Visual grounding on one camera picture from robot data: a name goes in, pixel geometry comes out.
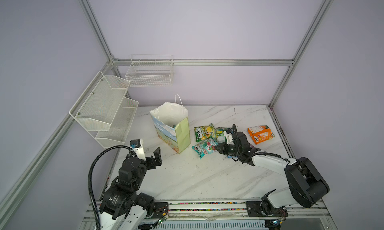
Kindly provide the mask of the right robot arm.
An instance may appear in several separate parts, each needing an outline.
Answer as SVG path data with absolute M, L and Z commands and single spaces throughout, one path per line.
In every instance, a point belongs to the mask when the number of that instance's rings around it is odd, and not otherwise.
M 242 132 L 230 135 L 230 142 L 220 143 L 216 150 L 236 162 L 270 170 L 286 178 L 288 187 L 271 190 L 260 202 L 258 213 L 270 217 L 283 207 L 299 204 L 311 208 L 330 192 L 330 187 L 314 164 L 305 157 L 284 158 L 278 154 L 253 148 Z

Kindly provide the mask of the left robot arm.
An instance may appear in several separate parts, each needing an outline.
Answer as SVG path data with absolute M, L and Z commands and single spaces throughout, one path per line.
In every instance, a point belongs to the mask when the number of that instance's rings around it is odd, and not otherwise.
M 139 207 L 149 217 L 154 213 L 155 199 L 144 193 L 137 194 L 147 170 L 162 165 L 161 149 L 157 148 L 154 155 L 139 159 L 138 154 L 129 153 L 119 169 L 119 175 L 111 187 L 106 190 L 98 213 L 107 213 L 116 220 L 128 215 L 133 207 Z

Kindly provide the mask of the red green candy packet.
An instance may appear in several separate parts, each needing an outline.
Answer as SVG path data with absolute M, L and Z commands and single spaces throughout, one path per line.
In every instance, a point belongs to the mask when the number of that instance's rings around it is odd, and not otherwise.
M 198 154 L 201 160 L 205 155 L 209 155 L 216 150 L 218 142 L 213 138 L 205 139 L 199 142 L 197 145 L 192 146 L 192 149 Z

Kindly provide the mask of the white green paper bag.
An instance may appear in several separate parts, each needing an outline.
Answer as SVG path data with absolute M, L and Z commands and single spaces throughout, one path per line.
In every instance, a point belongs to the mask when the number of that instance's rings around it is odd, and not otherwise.
M 180 95 L 175 95 L 174 102 L 150 110 L 150 115 L 158 137 L 176 153 L 180 154 L 191 144 L 189 112 Z

